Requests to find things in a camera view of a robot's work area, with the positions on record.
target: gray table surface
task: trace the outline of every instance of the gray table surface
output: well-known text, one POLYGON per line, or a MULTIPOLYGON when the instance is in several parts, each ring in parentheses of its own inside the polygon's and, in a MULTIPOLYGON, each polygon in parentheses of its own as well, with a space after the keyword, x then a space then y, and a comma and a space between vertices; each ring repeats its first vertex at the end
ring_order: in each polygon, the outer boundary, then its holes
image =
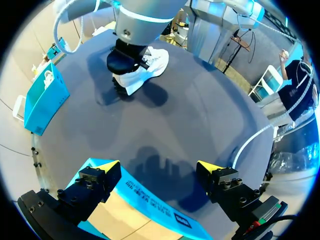
MULTIPOLYGON (((106 67, 116 39, 104 32, 57 65, 70 97, 36 146, 51 178, 63 189, 88 158, 120 160, 157 197, 223 239, 235 224, 209 202, 196 163, 231 166, 241 145, 268 119, 218 69, 159 40, 151 45, 168 50, 165 72, 120 99, 106 67)), ((240 177, 253 189, 263 180, 272 142, 267 130, 238 160, 240 177)))

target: black sticker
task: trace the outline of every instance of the black sticker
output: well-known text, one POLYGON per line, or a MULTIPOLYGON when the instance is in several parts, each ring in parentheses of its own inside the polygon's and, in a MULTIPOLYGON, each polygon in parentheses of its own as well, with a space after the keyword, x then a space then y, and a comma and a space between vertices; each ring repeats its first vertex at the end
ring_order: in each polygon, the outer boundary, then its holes
POLYGON ((175 220, 176 220, 178 223, 180 223, 180 224, 182 224, 182 225, 185 225, 186 227, 192 229, 192 227, 191 227, 191 225, 190 225, 190 223, 188 222, 187 219, 185 219, 185 218, 182 217, 182 216, 179 216, 179 215, 176 214, 176 213, 174 213, 174 216, 175 216, 175 220))

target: shoe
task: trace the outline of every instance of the shoe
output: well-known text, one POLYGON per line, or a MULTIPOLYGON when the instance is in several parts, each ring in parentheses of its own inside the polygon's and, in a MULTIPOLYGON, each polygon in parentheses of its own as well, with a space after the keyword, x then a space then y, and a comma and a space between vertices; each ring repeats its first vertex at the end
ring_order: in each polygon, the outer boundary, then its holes
POLYGON ((130 96, 139 88, 141 88, 145 81, 150 78, 160 76, 167 68, 169 62, 169 53, 167 50, 154 49, 152 46, 149 46, 145 51, 143 59, 149 66, 148 69, 139 66, 136 71, 130 73, 123 75, 112 74, 112 79, 118 83, 116 84, 113 80, 115 90, 119 92, 119 94, 126 92, 126 94, 130 96))

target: black t-shirt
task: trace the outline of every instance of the black t-shirt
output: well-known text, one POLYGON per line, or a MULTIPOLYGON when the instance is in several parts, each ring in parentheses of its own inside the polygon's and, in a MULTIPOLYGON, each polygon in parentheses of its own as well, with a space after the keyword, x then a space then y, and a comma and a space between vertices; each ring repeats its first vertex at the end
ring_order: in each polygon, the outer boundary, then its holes
MULTIPOLYGON (((286 66, 285 71, 288 76, 288 80, 291 80, 291 85, 286 85, 282 89, 279 90, 279 97, 285 107, 286 110, 289 110, 301 97, 304 93, 310 77, 307 76, 303 83, 297 88, 299 83, 306 76, 306 72, 301 69, 299 60, 293 60, 288 66, 286 66)), ((298 106, 293 109, 292 112, 289 113, 290 117, 293 121, 297 120, 300 115, 311 107, 314 103, 312 99, 312 89, 313 89, 314 80, 312 79, 312 83, 302 99, 302 101, 298 104, 298 106)))

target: yellow tab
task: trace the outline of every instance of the yellow tab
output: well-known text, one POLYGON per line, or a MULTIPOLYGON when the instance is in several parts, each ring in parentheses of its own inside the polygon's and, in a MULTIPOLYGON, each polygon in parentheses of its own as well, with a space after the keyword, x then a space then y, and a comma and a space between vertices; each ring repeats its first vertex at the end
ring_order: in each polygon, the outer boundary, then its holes
POLYGON ((213 164, 207 163, 205 161, 198 161, 198 163, 200 163, 202 166, 204 166, 205 169, 207 169, 209 172, 215 171, 217 169, 225 169, 225 167, 213 165, 213 164))
POLYGON ((96 166, 94 168, 104 170, 105 173, 107 173, 114 165, 116 165, 116 163, 119 163, 119 162, 120 162, 119 160, 115 160, 115 161, 112 161, 112 162, 109 162, 109 163, 106 163, 106 164, 103 164, 100 166, 96 166))

